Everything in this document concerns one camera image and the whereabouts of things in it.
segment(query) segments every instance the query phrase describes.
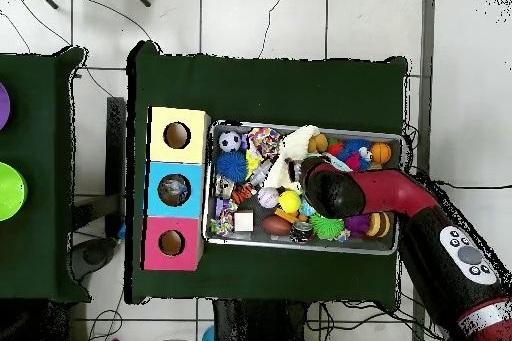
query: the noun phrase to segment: gray button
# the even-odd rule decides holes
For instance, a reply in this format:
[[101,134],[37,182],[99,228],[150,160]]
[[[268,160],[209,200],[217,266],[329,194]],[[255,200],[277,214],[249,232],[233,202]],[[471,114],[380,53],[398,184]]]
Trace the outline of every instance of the gray button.
[[480,250],[471,246],[461,247],[457,254],[460,260],[469,265],[478,265],[482,261],[482,253],[480,253]]

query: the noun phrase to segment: metal tray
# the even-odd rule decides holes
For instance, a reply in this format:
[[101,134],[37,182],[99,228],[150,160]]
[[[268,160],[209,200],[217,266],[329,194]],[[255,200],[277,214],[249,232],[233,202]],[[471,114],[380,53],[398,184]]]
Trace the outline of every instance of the metal tray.
[[[211,160],[206,169],[205,201],[203,213],[203,236],[206,241],[215,244],[232,244],[240,246],[259,246],[259,247],[279,247],[293,250],[311,250],[335,253],[360,253],[389,255],[397,248],[399,229],[394,215],[391,213],[390,222],[392,228],[383,238],[363,240],[359,238],[349,238],[347,241],[327,241],[320,240],[316,236],[307,243],[295,243],[289,236],[278,237],[270,235],[261,228],[261,221],[268,215],[274,213],[274,209],[264,209],[259,205],[257,197],[245,200],[240,204],[238,210],[253,210],[254,212],[254,231],[253,232],[232,232],[227,236],[213,234],[210,231],[210,220],[215,218],[215,162],[222,152],[218,146],[219,136],[224,131],[235,131],[239,134],[246,134],[253,128],[269,127],[278,131],[280,134],[289,134],[298,126],[272,125],[266,123],[242,122],[232,123],[229,121],[215,121],[210,125],[208,135],[208,147]],[[405,141],[400,135],[378,134],[373,132],[343,131],[335,129],[322,129],[320,132],[329,138],[338,138],[348,140],[362,138],[372,142],[385,142],[391,147],[391,159],[382,165],[384,169],[400,168],[402,169],[406,161]]]

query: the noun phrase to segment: shape sorter box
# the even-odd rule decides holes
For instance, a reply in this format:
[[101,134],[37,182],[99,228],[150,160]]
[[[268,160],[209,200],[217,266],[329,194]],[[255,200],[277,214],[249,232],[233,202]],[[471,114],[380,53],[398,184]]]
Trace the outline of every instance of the shape sorter box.
[[[143,270],[194,271],[202,256],[203,238],[200,225],[204,197],[205,155],[209,116],[199,110],[151,107],[145,172],[145,216],[142,232],[141,267]],[[180,125],[178,132],[186,140],[177,145],[168,135],[169,127]],[[185,181],[186,194],[170,204],[161,195],[165,180],[179,176]],[[181,246],[169,252],[162,243],[173,237]]]

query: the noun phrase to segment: green bowl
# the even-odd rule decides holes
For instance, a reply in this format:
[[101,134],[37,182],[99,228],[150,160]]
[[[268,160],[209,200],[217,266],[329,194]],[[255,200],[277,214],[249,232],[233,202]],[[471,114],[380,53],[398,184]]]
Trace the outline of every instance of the green bowl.
[[27,184],[14,168],[0,162],[0,221],[14,216],[27,198]]

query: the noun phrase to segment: green mat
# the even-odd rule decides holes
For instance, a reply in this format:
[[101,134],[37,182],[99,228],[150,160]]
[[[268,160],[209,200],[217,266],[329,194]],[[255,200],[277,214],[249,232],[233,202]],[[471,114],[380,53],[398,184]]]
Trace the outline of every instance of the green mat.
[[[406,72],[403,57],[365,62],[166,56],[153,43],[139,43],[128,58],[129,132],[131,123],[135,127],[135,176],[127,180],[128,188],[134,186],[133,232],[141,232],[148,106],[204,110],[212,120],[400,134]],[[135,302],[151,296],[394,303],[396,253],[206,244],[197,271],[170,272],[140,270],[140,235],[132,246],[125,285]]]
[[0,55],[11,117],[0,131],[0,161],[27,183],[24,206],[0,222],[0,297],[86,301],[68,271],[71,231],[70,74],[84,50],[53,56]]

